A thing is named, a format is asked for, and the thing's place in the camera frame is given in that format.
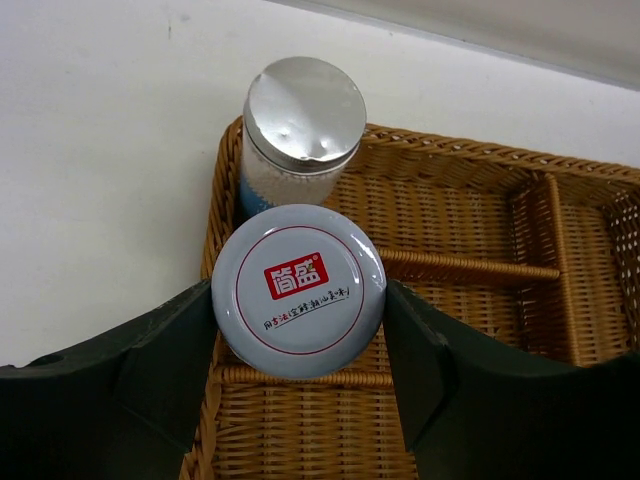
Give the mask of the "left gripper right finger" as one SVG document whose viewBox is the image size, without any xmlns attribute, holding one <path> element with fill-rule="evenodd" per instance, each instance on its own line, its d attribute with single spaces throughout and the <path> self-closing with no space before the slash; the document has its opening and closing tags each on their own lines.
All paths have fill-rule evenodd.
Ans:
<svg viewBox="0 0 640 480">
<path fill-rule="evenodd" d="M 635 479 L 639 357 L 577 367 L 505 345 L 386 288 L 384 335 L 422 479 Z"/>
</svg>

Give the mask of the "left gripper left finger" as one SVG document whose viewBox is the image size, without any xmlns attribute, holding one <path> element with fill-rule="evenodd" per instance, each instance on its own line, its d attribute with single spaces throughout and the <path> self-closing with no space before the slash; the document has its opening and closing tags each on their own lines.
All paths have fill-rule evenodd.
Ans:
<svg viewBox="0 0 640 480">
<path fill-rule="evenodd" d="M 1 369 L 4 479 L 176 479 L 217 335 L 211 287 Z"/>
</svg>

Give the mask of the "white lid sauce jar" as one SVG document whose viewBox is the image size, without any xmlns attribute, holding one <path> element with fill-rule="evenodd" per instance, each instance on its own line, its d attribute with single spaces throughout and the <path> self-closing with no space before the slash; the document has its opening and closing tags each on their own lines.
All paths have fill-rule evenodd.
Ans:
<svg viewBox="0 0 640 480">
<path fill-rule="evenodd" d="M 383 262 L 345 216 L 315 205 L 275 207 L 243 223 L 211 278 L 230 349 L 265 374 L 322 377 L 352 363 L 379 330 Z"/>
</svg>

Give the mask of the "silver lid blue jar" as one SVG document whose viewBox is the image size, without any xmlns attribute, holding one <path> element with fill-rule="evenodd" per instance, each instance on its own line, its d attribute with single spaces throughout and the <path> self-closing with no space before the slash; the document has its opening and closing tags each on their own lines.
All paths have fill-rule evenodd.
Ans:
<svg viewBox="0 0 640 480">
<path fill-rule="evenodd" d="M 239 200 L 245 216 L 322 204 L 358 152 L 366 105 L 354 81 L 312 57 L 269 64 L 243 108 Z"/>
</svg>

